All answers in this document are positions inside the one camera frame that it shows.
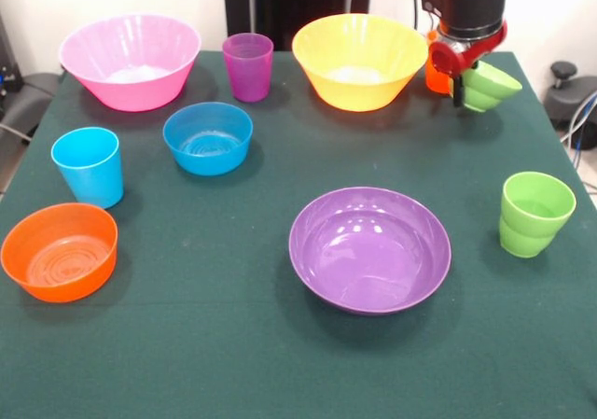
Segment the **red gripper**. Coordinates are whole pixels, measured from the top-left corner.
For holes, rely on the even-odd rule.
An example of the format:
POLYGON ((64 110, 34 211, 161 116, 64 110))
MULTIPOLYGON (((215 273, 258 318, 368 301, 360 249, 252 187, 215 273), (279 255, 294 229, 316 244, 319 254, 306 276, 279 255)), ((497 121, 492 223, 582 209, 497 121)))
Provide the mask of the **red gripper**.
POLYGON ((446 75, 460 75, 452 80, 452 101, 455 107, 464 105, 465 87, 463 72, 473 68, 476 62, 502 44, 507 36, 507 22, 490 25, 488 29, 463 30, 465 37, 456 36, 457 31, 445 21, 437 28, 437 39, 429 46, 429 58, 434 67, 446 75))

